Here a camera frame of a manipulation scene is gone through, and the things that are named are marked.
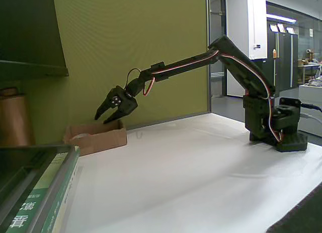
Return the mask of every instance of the desk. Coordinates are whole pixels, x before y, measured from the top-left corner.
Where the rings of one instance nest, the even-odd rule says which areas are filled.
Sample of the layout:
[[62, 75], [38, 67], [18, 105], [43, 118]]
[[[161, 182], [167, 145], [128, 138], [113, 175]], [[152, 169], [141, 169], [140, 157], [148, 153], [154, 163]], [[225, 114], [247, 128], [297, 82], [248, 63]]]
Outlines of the desk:
[[298, 68], [303, 68], [302, 84], [305, 84], [305, 70], [306, 70], [306, 68], [313, 69], [313, 67], [317, 67], [317, 69], [319, 69], [320, 66], [321, 66], [320, 64], [310, 64], [310, 65], [302, 65], [302, 66], [299, 66]]
[[67, 233], [265, 232], [322, 181], [322, 147], [280, 153], [214, 114], [128, 131], [79, 159]]

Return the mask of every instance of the copper roll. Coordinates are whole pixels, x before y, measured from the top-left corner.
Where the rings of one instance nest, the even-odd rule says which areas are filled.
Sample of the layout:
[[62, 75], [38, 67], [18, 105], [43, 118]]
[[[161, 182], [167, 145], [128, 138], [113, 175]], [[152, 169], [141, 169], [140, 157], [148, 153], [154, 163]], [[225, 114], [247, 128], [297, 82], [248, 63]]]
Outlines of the copper roll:
[[0, 91], [0, 146], [34, 145], [27, 102], [16, 88]]

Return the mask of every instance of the olive green wall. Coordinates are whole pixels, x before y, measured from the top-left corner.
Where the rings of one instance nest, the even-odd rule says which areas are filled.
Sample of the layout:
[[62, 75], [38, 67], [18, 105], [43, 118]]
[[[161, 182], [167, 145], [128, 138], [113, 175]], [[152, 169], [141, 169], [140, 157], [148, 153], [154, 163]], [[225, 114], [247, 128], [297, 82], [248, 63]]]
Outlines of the olive green wall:
[[[55, 0], [69, 77], [23, 82], [37, 143], [66, 125], [93, 122], [108, 91], [131, 68], [206, 51], [205, 0]], [[127, 126], [207, 111], [206, 67], [156, 83]], [[103, 115], [106, 119], [111, 112]]]

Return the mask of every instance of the robotic arm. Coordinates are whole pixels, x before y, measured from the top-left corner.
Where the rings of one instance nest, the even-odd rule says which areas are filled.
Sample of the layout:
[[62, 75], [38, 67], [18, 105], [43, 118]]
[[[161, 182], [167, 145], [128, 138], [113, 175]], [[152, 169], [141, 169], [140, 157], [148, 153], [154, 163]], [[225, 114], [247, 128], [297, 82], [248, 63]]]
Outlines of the robotic arm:
[[[272, 96], [275, 87], [270, 84], [260, 69], [244, 55], [226, 36], [215, 40], [207, 52], [169, 65], [163, 62], [140, 71], [138, 78], [126, 83], [124, 88], [116, 86], [97, 109], [97, 120], [109, 108], [118, 107], [104, 123], [129, 115], [136, 107], [135, 96], [141, 91], [146, 96], [153, 83], [208, 64], [223, 62], [233, 77], [246, 89], [243, 97], [245, 127], [250, 131], [251, 141], [263, 141], [276, 146], [278, 151], [306, 150], [307, 137], [297, 132], [301, 102], [297, 99], [281, 98], [274, 107]], [[145, 90], [145, 83], [150, 85]]]

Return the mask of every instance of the cable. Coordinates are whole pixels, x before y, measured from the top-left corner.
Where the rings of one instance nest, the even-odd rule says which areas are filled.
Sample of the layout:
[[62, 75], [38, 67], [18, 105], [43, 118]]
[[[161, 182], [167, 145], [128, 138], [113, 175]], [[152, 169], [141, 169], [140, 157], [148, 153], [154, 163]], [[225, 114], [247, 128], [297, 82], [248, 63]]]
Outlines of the cable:
[[143, 95], [144, 95], [144, 96], [147, 96], [147, 95], [150, 93], [150, 91], [151, 91], [151, 89], [152, 89], [152, 86], [153, 86], [154, 82], [155, 82], [155, 78], [153, 77], [153, 79], [152, 79], [152, 80], [151, 80], [151, 82], [150, 82], [149, 87], [147, 88], [147, 91], [145, 91], [145, 83], [144, 83], [144, 87], [143, 87]]
[[131, 74], [134, 70], [137, 70], [137, 71], [139, 71], [139, 72], [141, 73], [141, 70], [140, 70], [139, 68], [133, 68], [133, 69], [131, 69], [131, 70], [129, 71], [129, 73], [127, 74], [126, 84], [125, 84], [124, 89], [127, 87], [127, 83], [128, 83], [128, 81], [129, 81], [129, 76], [130, 76], [130, 74]]
[[315, 120], [315, 121], [319, 122], [319, 123], [322, 125], [322, 121], [321, 121], [320, 119], [318, 119], [318, 118], [316, 118], [316, 117], [314, 117], [314, 116], [311, 116], [311, 115], [309, 115], [309, 114], [301, 113], [301, 114], [300, 114], [300, 117], [302, 117], [302, 118], [304, 118], [304, 119], [313, 119], [313, 120]]
[[315, 106], [313, 104], [301, 103], [301, 107], [308, 108], [308, 109], [314, 109], [314, 110], [317, 110], [317, 111], [321, 111], [322, 112], [322, 109], [319, 106]]
[[183, 64], [183, 65], [178, 65], [178, 66], [173, 67], [173, 68], [167, 68], [167, 69], [164, 69], [164, 70], [160, 70], [160, 71], [157, 71], [157, 72], [153, 72], [152, 74], [163, 73], [163, 72], [167, 72], [167, 71], [174, 70], [174, 69], [177, 69], [177, 68], [182, 68], [182, 67], [186, 67], [188, 65], [192, 65], [192, 64], [195, 64], [195, 63], [199, 63], [199, 62], [205, 61], [207, 59], [210, 59], [210, 58], [216, 56], [218, 53], [219, 53], [219, 51], [218, 50], [215, 50], [212, 55], [210, 55], [210, 56], [208, 56], [206, 58], [203, 58], [203, 59], [200, 59], [200, 60], [191, 62], [191, 63], [186, 63], [186, 64]]
[[273, 111], [272, 111], [272, 99], [270, 98], [271, 93], [270, 90], [268, 88], [268, 86], [265, 84], [264, 80], [257, 74], [257, 72], [255, 70], [253, 70], [251, 67], [249, 67], [247, 64], [245, 64], [243, 61], [241, 61], [240, 59], [236, 58], [235, 56], [231, 56], [228, 54], [221, 54], [222, 57], [226, 57], [226, 58], [230, 58], [236, 62], [238, 62], [239, 64], [241, 64], [242, 66], [244, 66], [245, 68], [247, 68], [253, 75], [255, 75], [264, 85], [265, 89], [266, 89], [266, 93], [267, 93], [267, 97], [262, 97], [262, 99], [264, 100], [268, 100], [268, 104], [269, 104], [269, 109], [270, 109], [270, 114], [269, 114], [269, 119], [268, 119], [268, 126], [270, 128], [270, 131], [272, 132], [273, 136], [275, 137], [275, 139], [278, 142], [281, 142], [281, 138], [282, 135], [278, 135], [276, 134], [276, 132], [273, 130], [272, 125], [271, 125], [271, 121], [272, 121], [272, 116], [273, 116]]

